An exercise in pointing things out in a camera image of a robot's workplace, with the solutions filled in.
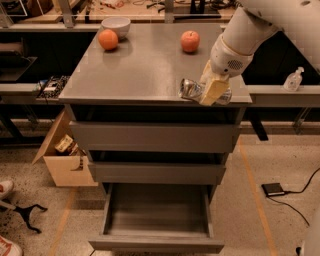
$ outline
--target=cardboard box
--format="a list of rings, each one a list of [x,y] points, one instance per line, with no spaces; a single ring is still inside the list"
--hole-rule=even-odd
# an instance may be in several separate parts
[[[68,134],[72,137],[69,128],[70,118],[65,110],[57,116],[46,138],[44,139],[32,164],[43,157],[56,186],[97,186],[88,169],[88,158],[82,157],[83,168],[80,165],[80,156],[57,156],[54,146],[61,138]]]

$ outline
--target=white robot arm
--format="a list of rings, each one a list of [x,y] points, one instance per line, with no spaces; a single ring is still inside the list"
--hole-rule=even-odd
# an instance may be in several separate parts
[[[229,78],[242,74],[258,47],[280,30],[320,73],[320,1],[239,2],[242,7],[213,45],[200,78],[202,93],[195,100],[202,105],[216,102],[228,90]]]

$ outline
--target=cabinet top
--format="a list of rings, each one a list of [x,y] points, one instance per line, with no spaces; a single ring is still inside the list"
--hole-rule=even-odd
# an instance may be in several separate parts
[[[183,52],[180,46],[180,37],[187,30],[200,35],[200,46],[193,54]],[[180,82],[200,79],[220,33],[221,27],[212,23],[131,24],[127,38],[115,50],[104,51],[98,31],[59,100],[79,104],[191,103],[178,96]],[[231,81],[232,101],[251,102],[240,80]]]

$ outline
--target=spray bottle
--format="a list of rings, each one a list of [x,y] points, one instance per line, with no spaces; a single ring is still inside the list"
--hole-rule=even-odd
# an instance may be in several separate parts
[[[296,72],[291,73],[283,84],[283,88],[290,92],[295,92],[302,81],[301,72],[304,72],[303,67],[298,67]]]

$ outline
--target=speckled floor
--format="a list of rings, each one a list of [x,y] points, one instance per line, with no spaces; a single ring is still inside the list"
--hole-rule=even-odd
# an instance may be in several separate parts
[[[215,237],[225,242],[221,256],[296,255],[295,248],[304,239],[307,224],[288,206],[266,199],[261,184],[280,182],[286,190],[304,187],[320,167],[317,127],[307,127],[302,135],[296,135],[288,124],[268,126],[269,141],[262,142],[250,125],[244,124],[210,205]],[[17,242],[25,256],[163,255],[94,252],[88,238],[102,228],[102,191],[99,187],[56,187],[43,160],[31,164],[37,151],[38,147],[0,147],[1,180],[15,182],[10,202],[20,207],[38,203],[48,208],[46,212],[35,209],[31,215],[31,224],[41,229],[41,234],[27,229],[18,213],[0,211],[0,234]],[[320,203],[319,185],[320,173],[304,193],[277,200],[294,206],[312,223]]]

